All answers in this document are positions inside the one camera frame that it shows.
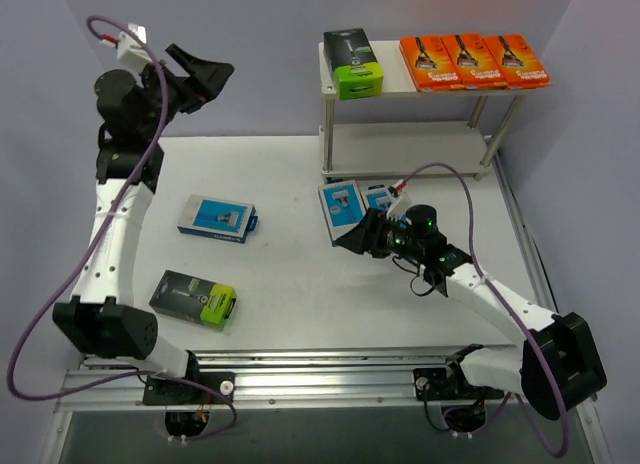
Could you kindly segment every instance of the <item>black and green box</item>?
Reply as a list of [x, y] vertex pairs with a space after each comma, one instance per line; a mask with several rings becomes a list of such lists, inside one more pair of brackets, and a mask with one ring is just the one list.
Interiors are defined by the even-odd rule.
[[160, 314], [222, 329], [236, 299], [231, 286], [165, 271], [149, 305]]
[[371, 97], [382, 92], [384, 73], [363, 29], [325, 32], [324, 54], [340, 99]]

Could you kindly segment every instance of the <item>metal post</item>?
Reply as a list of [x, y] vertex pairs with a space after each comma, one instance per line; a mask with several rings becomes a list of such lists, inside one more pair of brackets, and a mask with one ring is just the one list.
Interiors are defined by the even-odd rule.
[[522, 103], [523, 99], [524, 99], [524, 95], [520, 94], [514, 97], [513, 101], [511, 101], [511, 104], [509, 105], [509, 109], [507, 109], [506, 114], [502, 118], [502, 122], [500, 123], [500, 127], [498, 128], [498, 132], [496, 132], [493, 135], [491, 142], [489, 142], [489, 147], [487, 148], [487, 152], [484, 154], [482, 161], [480, 161], [480, 165], [482, 167], [489, 167], [489, 165], [491, 164], [491, 160], [493, 159], [493, 156], [495, 156], [496, 152], [498, 152], [498, 149], [500, 148], [500, 144], [502, 144], [502, 140], [504, 139], [504, 136], [507, 134], [507, 131], [509, 130], [509, 125], [513, 120], [513, 116], [515, 115], [516, 110]]
[[322, 132], [324, 144], [324, 172], [333, 169], [333, 120], [335, 116], [335, 99], [322, 99]]
[[467, 126], [469, 126], [470, 129], [475, 129], [477, 127], [478, 119], [480, 119], [480, 116], [482, 115], [487, 99], [489, 99], [489, 96], [480, 96], [476, 101], [476, 107], [473, 108], [471, 119], [469, 119], [469, 122], [467, 123]]

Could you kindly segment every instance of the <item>wall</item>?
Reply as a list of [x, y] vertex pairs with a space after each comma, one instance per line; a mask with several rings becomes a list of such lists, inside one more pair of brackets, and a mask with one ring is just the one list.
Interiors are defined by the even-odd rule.
[[583, 315], [609, 384], [598, 413], [614, 462], [638, 462], [639, 0], [573, 0], [502, 153], [563, 311]]
[[[95, 205], [93, 81], [102, 66], [63, 0], [0, 0], [0, 368], [18, 335], [86, 247]], [[60, 388], [77, 365], [47, 315], [18, 365], [18, 384]], [[0, 386], [3, 462], [37, 462], [54, 404]]]
[[[196, 56], [236, 66], [220, 100], [172, 123], [168, 135], [278, 135], [318, 132], [317, 45], [323, 31], [361, 26], [371, 39], [522, 32], [542, 52], [570, 0], [66, 1], [81, 24], [92, 13], [132, 20], [148, 27], [156, 49], [175, 42]], [[91, 44], [103, 64], [113, 66], [108, 50]], [[490, 103], [483, 129], [492, 127], [502, 104]], [[338, 119], [465, 119], [472, 106], [460, 98], [365, 100], [339, 105]]]

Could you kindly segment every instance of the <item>bolt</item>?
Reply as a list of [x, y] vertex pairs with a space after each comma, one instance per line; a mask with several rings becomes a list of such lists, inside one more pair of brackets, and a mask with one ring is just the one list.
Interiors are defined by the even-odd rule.
[[419, 377], [416, 379], [416, 388], [425, 391], [429, 389], [429, 379], [426, 377]]
[[222, 381], [220, 384], [220, 393], [223, 396], [230, 396], [233, 392], [233, 382], [231, 381]]

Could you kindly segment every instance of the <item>orange box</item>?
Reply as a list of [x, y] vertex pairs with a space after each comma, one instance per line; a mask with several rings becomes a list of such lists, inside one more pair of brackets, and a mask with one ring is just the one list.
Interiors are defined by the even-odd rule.
[[512, 89], [530, 89], [551, 85], [551, 79], [542, 64], [520, 34], [485, 37], [496, 63]]
[[463, 89], [456, 66], [439, 36], [403, 37], [400, 52], [419, 91]]
[[477, 33], [451, 34], [442, 42], [449, 51], [465, 89], [507, 87], [500, 67]]

